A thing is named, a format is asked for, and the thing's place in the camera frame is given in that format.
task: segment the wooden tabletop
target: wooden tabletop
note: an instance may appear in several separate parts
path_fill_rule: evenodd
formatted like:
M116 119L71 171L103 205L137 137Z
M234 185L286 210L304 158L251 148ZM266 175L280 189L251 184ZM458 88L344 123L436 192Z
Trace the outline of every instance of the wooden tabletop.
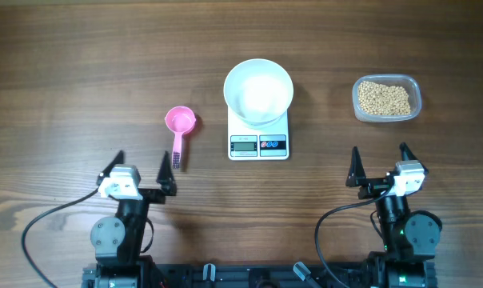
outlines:
M287 161L227 157L222 85L250 58L293 79ZM359 122L351 91L368 74L415 78L419 116ZM88 194L118 150L142 186L154 184L174 137L163 118L178 105L199 123L175 172L177 197L150 209L155 262L317 264L317 220L358 201L345 187L352 147L368 176L381 177L407 142L430 169L410 208L444 222L440 286L483 287L483 2L431 0L0 7L0 287L42 286L22 230ZM32 228L29 250L51 280L79 285L95 262L90 229L116 207L95 196ZM383 249L373 210L325 221L329 261Z

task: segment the container of beans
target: container of beans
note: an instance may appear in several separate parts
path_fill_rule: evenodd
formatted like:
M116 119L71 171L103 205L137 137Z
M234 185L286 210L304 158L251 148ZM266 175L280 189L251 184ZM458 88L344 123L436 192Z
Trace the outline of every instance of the container of beans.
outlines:
M421 111L419 85L402 74L368 75L352 89L355 117L363 122L410 120Z

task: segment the scale control panel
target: scale control panel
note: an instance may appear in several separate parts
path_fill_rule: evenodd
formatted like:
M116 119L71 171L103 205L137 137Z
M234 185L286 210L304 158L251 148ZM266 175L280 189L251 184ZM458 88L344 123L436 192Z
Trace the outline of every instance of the scale control panel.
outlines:
M231 158L287 158L286 135L233 135L230 139Z

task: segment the wood grain surface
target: wood grain surface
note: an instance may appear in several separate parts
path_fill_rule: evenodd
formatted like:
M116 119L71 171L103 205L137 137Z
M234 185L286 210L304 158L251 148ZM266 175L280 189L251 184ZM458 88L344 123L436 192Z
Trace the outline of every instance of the wood grain surface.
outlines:
M289 71L290 159L232 162L222 85L232 67L268 58ZM408 122L359 122L353 84L409 74L423 110ZM319 217L357 201L345 187L350 150L380 177L407 142L430 169L409 199L445 224L441 287L483 287L483 2L176 2L0 7L0 287L41 287L20 236L36 215L88 194L123 149L152 186L186 105L178 196L152 206L158 263L319 263ZM382 250L374 206L335 214L321 229L330 261ZM28 246L62 287L95 262L90 229L116 202L95 196L36 224Z

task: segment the pink measuring spoon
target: pink measuring spoon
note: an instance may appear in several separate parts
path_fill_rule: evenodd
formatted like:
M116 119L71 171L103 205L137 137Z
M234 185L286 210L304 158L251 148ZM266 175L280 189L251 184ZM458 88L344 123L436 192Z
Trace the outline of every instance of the pink measuring spoon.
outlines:
M167 127L174 132L174 146L172 148L172 167L179 168L181 161L182 139L184 134L188 134L195 126L194 112L184 106L175 106L165 116Z

